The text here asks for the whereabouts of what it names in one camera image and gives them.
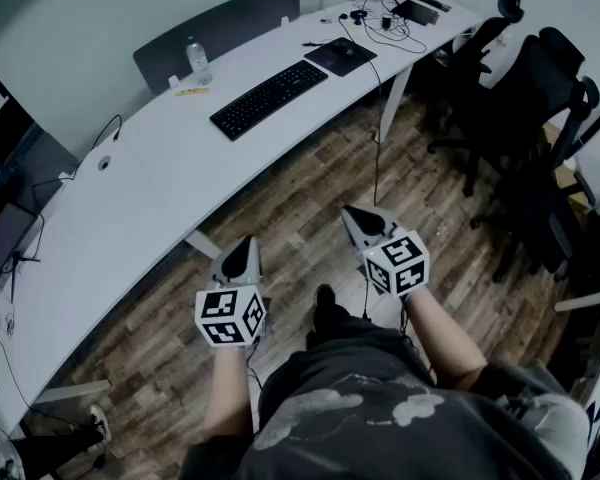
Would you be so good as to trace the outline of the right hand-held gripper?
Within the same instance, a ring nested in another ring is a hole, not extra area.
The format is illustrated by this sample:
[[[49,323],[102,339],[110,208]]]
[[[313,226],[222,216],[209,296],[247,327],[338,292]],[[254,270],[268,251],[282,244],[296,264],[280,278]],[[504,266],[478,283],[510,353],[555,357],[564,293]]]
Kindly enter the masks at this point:
[[[416,231],[397,227],[388,211],[375,206],[345,205],[341,217],[352,244],[369,247],[361,259],[376,288],[397,299],[428,283],[430,256]],[[376,236],[391,232],[376,245]]]

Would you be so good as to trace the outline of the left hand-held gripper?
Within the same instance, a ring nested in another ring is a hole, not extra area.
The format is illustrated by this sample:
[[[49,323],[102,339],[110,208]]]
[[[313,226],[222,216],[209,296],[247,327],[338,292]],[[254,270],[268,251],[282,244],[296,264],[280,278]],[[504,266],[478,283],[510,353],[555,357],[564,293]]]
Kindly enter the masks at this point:
[[[237,239],[212,261],[210,278],[215,283],[196,293],[194,310],[195,324],[211,347],[251,346],[263,335],[267,309],[261,276],[254,235]]]

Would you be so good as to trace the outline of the black keyboard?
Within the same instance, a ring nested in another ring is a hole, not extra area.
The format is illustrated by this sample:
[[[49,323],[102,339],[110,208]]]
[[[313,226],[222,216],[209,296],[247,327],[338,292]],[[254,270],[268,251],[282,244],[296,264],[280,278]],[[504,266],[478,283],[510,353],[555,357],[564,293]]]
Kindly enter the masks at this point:
[[[210,121],[236,141],[285,105],[321,84],[328,75],[301,60],[268,78],[210,116]]]

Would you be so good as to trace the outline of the person's left forearm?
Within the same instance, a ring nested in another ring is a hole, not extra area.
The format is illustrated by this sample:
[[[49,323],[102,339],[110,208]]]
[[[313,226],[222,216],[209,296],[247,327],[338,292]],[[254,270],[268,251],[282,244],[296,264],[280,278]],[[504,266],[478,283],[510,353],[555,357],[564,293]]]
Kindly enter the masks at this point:
[[[216,348],[204,437],[251,438],[253,420],[247,357],[243,348]]]

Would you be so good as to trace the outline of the person's right forearm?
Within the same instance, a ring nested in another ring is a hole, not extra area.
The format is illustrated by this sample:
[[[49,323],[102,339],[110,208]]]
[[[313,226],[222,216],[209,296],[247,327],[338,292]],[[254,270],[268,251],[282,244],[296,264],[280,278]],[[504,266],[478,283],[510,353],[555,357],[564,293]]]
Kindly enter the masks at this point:
[[[426,286],[407,299],[410,319],[437,381],[447,388],[468,391],[487,360],[476,343],[434,298]]]

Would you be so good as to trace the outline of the white desk leg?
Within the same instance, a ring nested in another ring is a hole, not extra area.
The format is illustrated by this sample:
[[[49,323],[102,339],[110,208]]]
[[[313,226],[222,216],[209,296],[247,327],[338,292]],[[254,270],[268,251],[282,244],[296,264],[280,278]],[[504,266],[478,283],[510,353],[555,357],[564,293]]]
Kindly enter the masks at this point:
[[[405,87],[409,80],[412,67],[407,67],[400,71],[393,81],[389,97],[382,112],[378,131],[376,133],[376,142],[382,144],[391,128],[396,111],[403,97]]]
[[[211,260],[221,254],[221,250],[199,229],[189,233],[185,237],[185,242]]]
[[[103,379],[89,383],[50,388],[41,392],[37,399],[34,402],[32,402],[32,405],[46,404],[57,402],[60,400],[92,395],[102,391],[106,391],[110,387],[110,381],[107,379]]]
[[[554,305],[554,311],[556,313],[562,313],[597,305],[600,305],[600,292],[560,301]]]

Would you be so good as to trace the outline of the person's black shoe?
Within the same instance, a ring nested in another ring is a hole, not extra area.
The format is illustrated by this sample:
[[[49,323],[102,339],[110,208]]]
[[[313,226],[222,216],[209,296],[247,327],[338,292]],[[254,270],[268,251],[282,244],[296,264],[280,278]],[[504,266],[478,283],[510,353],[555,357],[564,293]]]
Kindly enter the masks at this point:
[[[328,316],[336,304],[335,292],[329,284],[321,284],[315,292],[314,317]]]

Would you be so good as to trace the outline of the person's dark trousers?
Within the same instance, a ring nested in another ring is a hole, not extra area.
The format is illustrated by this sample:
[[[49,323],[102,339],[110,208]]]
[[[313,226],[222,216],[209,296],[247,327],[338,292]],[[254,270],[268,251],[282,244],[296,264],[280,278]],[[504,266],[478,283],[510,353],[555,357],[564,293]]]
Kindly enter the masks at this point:
[[[387,352],[404,362],[419,359],[412,343],[398,330],[377,326],[347,311],[316,312],[313,326],[306,337],[307,350],[323,345],[356,345]]]

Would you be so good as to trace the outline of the black mouse pad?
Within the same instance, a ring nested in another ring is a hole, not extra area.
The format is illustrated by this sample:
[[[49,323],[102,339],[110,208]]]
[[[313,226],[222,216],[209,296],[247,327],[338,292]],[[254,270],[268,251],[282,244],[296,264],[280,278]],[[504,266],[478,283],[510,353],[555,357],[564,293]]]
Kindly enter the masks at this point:
[[[376,53],[344,37],[332,40],[304,55],[305,59],[339,77],[348,75],[376,57]]]

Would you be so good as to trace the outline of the black office chair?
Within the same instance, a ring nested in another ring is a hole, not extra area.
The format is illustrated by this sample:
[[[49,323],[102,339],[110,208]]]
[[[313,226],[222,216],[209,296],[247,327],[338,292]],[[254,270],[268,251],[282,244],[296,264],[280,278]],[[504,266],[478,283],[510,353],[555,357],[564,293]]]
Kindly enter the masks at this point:
[[[480,77],[492,72],[483,62],[490,52],[488,45],[509,26],[522,20],[525,11],[521,2],[498,0],[497,16],[485,20],[462,46],[454,48],[451,42],[445,44],[440,51],[446,56],[429,62],[427,119],[441,136],[428,145],[428,152],[433,153],[438,147],[471,149],[467,140],[448,137],[451,130],[459,126],[460,113],[454,109],[454,104],[467,103],[469,92],[480,85]]]
[[[581,125],[600,102],[596,83],[578,74],[583,62],[583,54],[562,32],[545,27],[525,38],[500,81],[513,119],[511,164],[489,199],[498,209],[470,221],[473,229],[486,224],[510,238],[492,276],[496,283],[520,247],[531,259],[532,273],[545,268],[557,281],[572,273],[581,256],[584,234],[569,197],[589,188],[582,180],[562,188],[555,172],[578,150]]]

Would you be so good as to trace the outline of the clear water bottle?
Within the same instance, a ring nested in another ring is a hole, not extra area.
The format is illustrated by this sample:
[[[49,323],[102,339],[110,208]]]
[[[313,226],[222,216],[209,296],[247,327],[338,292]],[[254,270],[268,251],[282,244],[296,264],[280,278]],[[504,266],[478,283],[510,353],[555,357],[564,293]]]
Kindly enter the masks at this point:
[[[193,37],[187,39],[186,55],[196,84],[208,86],[212,81],[211,68],[204,47]]]

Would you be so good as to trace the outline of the black tablet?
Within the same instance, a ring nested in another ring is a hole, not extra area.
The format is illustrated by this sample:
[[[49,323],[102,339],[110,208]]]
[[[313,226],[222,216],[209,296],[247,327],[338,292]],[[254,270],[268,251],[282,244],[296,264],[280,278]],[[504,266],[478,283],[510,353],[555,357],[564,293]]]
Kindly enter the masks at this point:
[[[439,19],[438,12],[414,0],[405,0],[397,4],[391,12],[398,17],[422,26],[435,25]]]

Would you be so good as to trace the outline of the person in dark t-shirt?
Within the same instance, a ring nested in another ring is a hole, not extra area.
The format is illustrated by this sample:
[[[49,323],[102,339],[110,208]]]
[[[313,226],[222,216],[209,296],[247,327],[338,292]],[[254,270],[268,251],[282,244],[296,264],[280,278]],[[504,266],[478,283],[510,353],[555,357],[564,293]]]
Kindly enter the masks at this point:
[[[490,364],[436,387],[406,343],[334,340],[292,354],[255,437],[190,447],[179,480],[580,480],[589,420],[541,369]]]

